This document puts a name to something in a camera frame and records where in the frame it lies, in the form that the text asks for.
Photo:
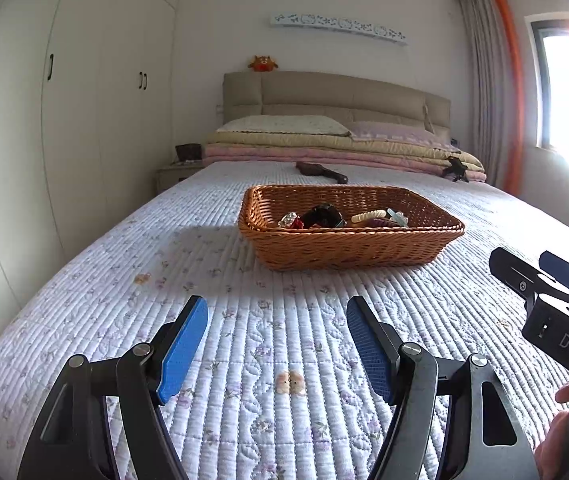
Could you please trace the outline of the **person's right hand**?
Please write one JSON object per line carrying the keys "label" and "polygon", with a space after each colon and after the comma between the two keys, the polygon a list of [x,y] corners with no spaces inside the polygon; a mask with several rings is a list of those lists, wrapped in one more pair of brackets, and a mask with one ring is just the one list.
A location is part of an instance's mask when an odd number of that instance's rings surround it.
{"label": "person's right hand", "polygon": [[[561,404],[569,403],[569,382],[557,390],[555,400]],[[559,473],[567,426],[569,426],[569,411],[556,414],[545,440],[535,449],[535,462],[541,480],[554,479]]]}

